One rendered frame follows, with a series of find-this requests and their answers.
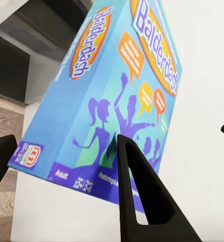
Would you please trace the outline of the board game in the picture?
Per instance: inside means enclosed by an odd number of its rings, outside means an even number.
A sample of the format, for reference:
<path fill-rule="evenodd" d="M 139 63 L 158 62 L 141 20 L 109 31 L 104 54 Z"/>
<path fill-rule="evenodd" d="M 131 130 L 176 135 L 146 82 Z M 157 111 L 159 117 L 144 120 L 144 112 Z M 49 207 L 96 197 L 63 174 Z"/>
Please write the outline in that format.
<path fill-rule="evenodd" d="M 95 0 L 7 166 L 120 205 L 118 134 L 158 175 L 182 71 L 161 0 Z"/>

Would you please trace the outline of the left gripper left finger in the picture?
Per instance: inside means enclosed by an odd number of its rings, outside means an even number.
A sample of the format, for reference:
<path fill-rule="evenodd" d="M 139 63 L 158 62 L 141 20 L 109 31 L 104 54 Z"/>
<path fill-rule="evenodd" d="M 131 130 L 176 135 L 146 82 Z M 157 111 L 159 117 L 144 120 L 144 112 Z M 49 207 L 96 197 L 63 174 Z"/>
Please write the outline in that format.
<path fill-rule="evenodd" d="M 8 162 L 17 149 L 17 141 L 14 134 L 0 137 L 0 182 L 8 170 Z"/>

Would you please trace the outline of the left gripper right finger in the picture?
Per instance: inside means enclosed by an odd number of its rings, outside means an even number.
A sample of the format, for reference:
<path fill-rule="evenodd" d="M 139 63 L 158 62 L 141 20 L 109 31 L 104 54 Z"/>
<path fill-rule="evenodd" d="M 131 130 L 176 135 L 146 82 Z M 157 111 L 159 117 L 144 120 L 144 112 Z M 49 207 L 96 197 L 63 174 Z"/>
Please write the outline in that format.
<path fill-rule="evenodd" d="M 133 139 L 118 134 L 121 242 L 202 242 Z M 148 225 L 137 222 L 132 175 Z"/>

